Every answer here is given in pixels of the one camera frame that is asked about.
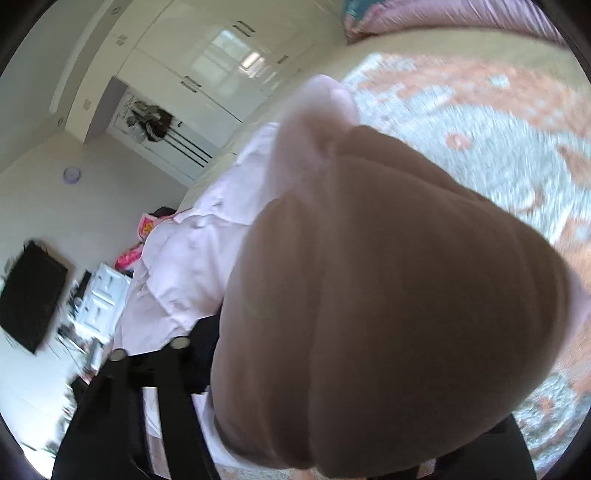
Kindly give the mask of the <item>pink quilted jacket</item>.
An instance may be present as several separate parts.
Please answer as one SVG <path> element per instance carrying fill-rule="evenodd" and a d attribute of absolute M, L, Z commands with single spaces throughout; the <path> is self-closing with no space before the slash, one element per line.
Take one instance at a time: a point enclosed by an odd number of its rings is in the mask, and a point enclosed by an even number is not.
<path fill-rule="evenodd" d="M 498 424 L 589 309 L 540 234 L 320 75 L 149 234 L 113 344 L 155 351 L 218 314 L 194 400 L 213 460 L 361 478 Z"/>

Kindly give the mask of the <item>white bedroom door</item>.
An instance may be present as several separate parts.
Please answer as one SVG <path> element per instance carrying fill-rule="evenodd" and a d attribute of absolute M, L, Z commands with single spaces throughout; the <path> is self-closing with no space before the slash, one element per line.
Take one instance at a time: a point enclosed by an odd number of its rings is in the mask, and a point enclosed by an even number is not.
<path fill-rule="evenodd" d="M 211 167 L 218 152 L 242 125 L 235 116 L 197 92 L 180 95 L 179 104 L 158 104 L 131 87 L 124 90 L 108 132 L 179 183 L 190 186 Z M 156 105 L 173 117 L 162 141 L 138 143 L 127 130 L 125 118 L 134 101 Z"/>

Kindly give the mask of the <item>white plastic drawer cabinet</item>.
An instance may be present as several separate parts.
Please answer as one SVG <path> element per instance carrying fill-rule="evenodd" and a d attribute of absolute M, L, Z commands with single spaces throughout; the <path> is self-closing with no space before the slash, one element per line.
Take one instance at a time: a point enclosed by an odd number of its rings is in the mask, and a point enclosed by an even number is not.
<path fill-rule="evenodd" d="M 131 278 L 105 263 L 91 275 L 74 317 L 79 336 L 97 338 L 106 345 L 114 334 L 116 323 L 125 305 Z"/>

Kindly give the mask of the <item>pink cartoon blanket pile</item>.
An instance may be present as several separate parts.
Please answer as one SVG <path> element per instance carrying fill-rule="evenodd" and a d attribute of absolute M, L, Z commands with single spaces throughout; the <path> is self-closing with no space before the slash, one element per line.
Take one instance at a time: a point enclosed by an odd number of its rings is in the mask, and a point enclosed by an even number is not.
<path fill-rule="evenodd" d="M 115 270 L 122 273 L 134 271 L 135 264 L 141 257 L 147 237 L 160 222 L 161 219 L 152 214 L 144 213 L 141 216 L 136 229 L 137 243 L 116 258 L 114 263 Z"/>

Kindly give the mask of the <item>dark bags hanging on door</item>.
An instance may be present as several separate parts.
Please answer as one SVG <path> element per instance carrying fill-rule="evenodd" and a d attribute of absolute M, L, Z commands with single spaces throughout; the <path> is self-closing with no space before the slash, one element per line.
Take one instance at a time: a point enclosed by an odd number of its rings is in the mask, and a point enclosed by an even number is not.
<path fill-rule="evenodd" d="M 134 101 L 130 106 L 125 123 L 130 134 L 141 143 L 145 140 L 162 141 L 172 124 L 172 115 L 156 105 Z"/>

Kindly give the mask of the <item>orange plaid cloud blanket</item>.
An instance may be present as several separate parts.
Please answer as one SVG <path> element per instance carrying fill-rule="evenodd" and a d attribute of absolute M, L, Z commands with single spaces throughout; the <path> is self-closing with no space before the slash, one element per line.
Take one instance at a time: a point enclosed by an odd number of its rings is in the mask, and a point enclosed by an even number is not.
<path fill-rule="evenodd" d="M 345 80 L 397 137 L 543 235 L 590 280 L 590 90 L 507 63 L 375 53 Z"/>

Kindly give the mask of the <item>white glossy wardrobe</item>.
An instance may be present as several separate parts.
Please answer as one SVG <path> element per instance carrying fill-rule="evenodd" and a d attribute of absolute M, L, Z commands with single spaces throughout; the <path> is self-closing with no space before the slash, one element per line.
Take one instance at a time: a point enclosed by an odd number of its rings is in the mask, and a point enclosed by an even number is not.
<path fill-rule="evenodd" d="M 221 147 L 345 44 L 341 20 L 339 1 L 105 1 L 89 25 L 101 43 L 65 128 L 89 140 L 117 79 Z"/>

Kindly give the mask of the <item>blue floral pink quilt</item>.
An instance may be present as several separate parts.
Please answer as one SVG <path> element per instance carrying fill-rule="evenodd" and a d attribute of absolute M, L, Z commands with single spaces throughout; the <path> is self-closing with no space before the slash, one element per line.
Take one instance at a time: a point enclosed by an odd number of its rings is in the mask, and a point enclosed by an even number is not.
<path fill-rule="evenodd" d="M 532 1 L 346 1 L 342 25 L 352 42 L 414 28 L 483 28 L 566 44 L 559 30 Z"/>

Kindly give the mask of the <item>black wall television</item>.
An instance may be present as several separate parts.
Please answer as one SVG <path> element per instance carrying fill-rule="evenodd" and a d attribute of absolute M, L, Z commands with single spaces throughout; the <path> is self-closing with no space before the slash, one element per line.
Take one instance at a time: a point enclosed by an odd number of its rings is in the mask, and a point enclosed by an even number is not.
<path fill-rule="evenodd" d="M 1 328 L 33 355 L 49 331 L 67 273 L 42 244 L 29 241 L 8 274 L 1 293 Z"/>

